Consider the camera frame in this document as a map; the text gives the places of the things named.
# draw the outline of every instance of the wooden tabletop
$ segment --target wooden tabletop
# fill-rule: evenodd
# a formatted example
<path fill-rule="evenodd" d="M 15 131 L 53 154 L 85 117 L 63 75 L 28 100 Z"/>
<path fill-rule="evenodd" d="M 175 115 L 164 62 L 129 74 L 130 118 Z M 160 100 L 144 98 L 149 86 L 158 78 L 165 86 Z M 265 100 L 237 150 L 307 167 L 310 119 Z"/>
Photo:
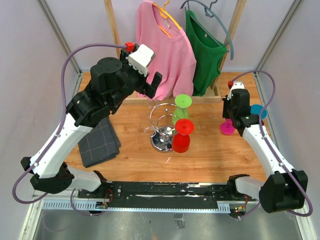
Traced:
<path fill-rule="evenodd" d="M 223 72 L 219 78 L 221 95 L 228 94 L 227 83 L 239 72 Z M 90 81 L 85 73 L 80 91 Z M 250 92 L 250 104 L 260 104 L 260 98 L 252 74 L 243 76 L 245 88 Z M 69 166 L 84 170 L 97 170 L 110 181 L 157 181 L 157 182 L 205 182 L 223 183 L 229 176 L 249 174 L 261 181 L 265 172 L 249 144 L 235 131 L 224 135 L 220 125 L 223 103 L 193 104 L 188 108 L 189 119 L 194 123 L 194 132 L 187 152 L 160 153 L 150 144 L 151 108 L 147 105 L 122 105 L 110 121 L 121 142 L 120 154 L 116 158 L 93 167 L 82 164 L 78 145 L 66 159 Z M 154 124 L 164 110 L 155 112 Z"/>

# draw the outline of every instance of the white wall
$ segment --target white wall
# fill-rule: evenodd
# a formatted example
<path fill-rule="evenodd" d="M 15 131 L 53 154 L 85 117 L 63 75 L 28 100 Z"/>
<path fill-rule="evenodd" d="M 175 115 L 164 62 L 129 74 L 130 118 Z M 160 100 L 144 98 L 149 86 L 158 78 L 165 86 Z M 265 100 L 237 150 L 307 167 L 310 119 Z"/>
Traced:
<path fill-rule="evenodd" d="M 15 240 L 28 206 L 14 201 L 12 187 L 23 173 L 22 157 L 34 155 L 59 123 L 66 56 L 35 0 L 2 0 L 0 26 L 0 233 L 1 239 Z M 68 99 L 75 79 L 69 68 Z M 18 195 L 30 200 L 32 194 L 27 177 Z"/>
<path fill-rule="evenodd" d="M 93 42 L 113 43 L 108 17 L 103 0 L 47 0 L 63 35 L 73 50 Z M 142 0 L 113 0 L 113 9 L 122 43 L 134 41 L 136 14 Z M 157 0 L 163 6 L 166 0 Z M 180 9 L 184 0 L 172 0 L 167 11 L 181 26 L 185 26 L 185 11 Z M 211 0 L 203 0 L 209 5 Z M 228 29 L 237 0 L 218 0 L 212 10 Z M 237 32 L 234 36 L 234 59 L 225 62 L 224 71 L 254 69 L 276 33 L 293 0 L 247 0 Z M 190 2 L 190 9 L 199 21 L 223 42 L 225 33 L 213 18 L 206 17 L 204 8 Z M 80 67 L 90 69 L 103 57 L 116 56 L 114 49 L 88 49 L 76 57 Z"/>
<path fill-rule="evenodd" d="M 292 22 L 268 58 L 264 70 L 276 82 L 269 112 L 283 155 L 297 170 L 308 175 L 307 193 L 314 213 L 311 216 L 320 237 L 320 24 L 319 1 L 303 1 Z M 260 75 L 263 92 L 269 99 L 270 80 Z"/>

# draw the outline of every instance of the green shirt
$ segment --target green shirt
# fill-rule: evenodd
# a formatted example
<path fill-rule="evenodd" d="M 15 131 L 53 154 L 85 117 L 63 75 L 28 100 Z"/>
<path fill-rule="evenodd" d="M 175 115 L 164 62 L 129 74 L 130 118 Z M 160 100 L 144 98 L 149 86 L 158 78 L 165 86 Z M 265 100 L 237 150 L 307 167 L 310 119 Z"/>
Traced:
<path fill-rule="evenodd" d="M 227 48 L 221 42 L 218 45 L 190 15 L 196 18 L 194 12 L 185 11 L 185 33 L 196 60 L 193 96 L 203 96 L 210 84 L 220 75 L 219 66 Z"/>

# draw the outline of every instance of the gray cloth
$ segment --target gray cloth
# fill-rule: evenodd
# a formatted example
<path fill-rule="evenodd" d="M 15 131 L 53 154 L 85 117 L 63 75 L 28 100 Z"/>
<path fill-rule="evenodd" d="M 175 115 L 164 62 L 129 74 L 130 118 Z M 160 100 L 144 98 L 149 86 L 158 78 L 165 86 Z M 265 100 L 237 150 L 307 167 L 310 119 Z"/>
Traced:
<path fill-rule="evenodd" d="M 114 159 L 121 147 L 116 132 L 106 117 L 79 143 L 83 166 L 86 168 Z"/>

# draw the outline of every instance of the pink shirt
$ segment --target pink shirt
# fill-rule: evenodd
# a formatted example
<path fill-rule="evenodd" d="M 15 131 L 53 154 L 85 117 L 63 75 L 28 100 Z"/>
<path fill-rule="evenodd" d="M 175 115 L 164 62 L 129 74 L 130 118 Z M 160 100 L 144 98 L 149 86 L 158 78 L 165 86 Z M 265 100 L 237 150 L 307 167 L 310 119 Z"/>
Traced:
<path fill-rule="evenodd" d="M 155 53 L 148 67 L 147 82 L 151 83 L 155 72 L 162 74 L 162 81 L 156 91 L 155 100 L 163 100 L 172 94 L 192 96 L 196 59 L 183 29 L 160 16 L 152 1 L 143 1 L 138 8 L 135 42 L 145 44 Z M 171 36 L 165 35 L 161 26 Z"/>

